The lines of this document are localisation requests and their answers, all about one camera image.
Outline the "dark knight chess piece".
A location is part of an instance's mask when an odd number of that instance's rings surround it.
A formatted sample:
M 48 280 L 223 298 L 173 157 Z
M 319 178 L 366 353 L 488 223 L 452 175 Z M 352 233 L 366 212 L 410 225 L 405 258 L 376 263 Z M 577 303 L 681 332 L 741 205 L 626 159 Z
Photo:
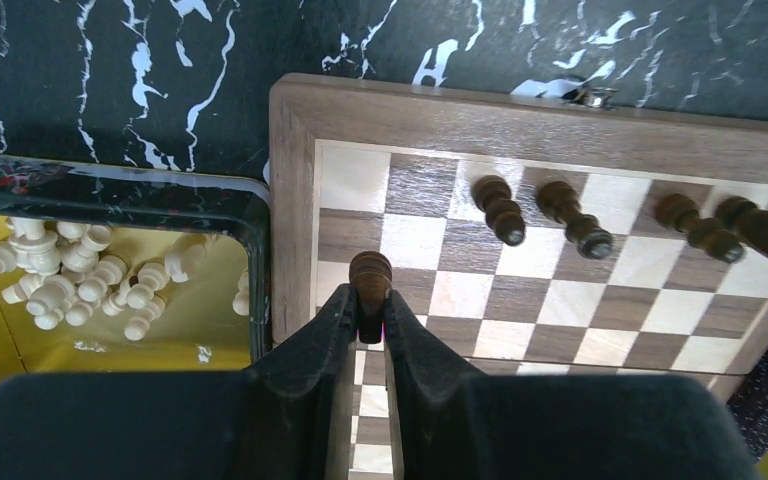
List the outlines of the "dark knight chess piece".
M 714 217 L 743 243 L 768 258 L 768 210 L 747 198 L 731 196 L 718 204 Z

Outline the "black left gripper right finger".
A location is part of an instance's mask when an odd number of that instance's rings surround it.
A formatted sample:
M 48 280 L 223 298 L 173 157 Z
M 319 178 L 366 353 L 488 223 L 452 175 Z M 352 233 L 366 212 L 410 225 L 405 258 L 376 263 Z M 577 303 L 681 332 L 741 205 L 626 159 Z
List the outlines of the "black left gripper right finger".
M 384 301 L 386 386 L 396 479 L 478 479 L 464 388 L 486 375 L 423 326 L 396 290 Z

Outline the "dark pawn chess piece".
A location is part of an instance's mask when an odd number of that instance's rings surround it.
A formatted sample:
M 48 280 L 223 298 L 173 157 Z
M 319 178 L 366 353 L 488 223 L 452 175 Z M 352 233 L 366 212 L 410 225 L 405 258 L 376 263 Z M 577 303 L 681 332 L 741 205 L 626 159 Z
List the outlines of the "dark pawn chess piece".
M 392 267 L 380 252 L 363 251 L 350 262 L 349 283 L 357 291 L 358 337 L 364 344 L 381 342 L 384 303 L 392 287 Z

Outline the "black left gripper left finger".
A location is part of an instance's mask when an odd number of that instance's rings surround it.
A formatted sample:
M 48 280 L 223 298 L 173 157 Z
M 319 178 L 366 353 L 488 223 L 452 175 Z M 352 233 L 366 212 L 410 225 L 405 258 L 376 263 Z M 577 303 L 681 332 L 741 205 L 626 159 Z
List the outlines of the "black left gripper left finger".
M 359 297 L 338 286 L 300 330 L 235 376 L 234 479 L 345 479 Z

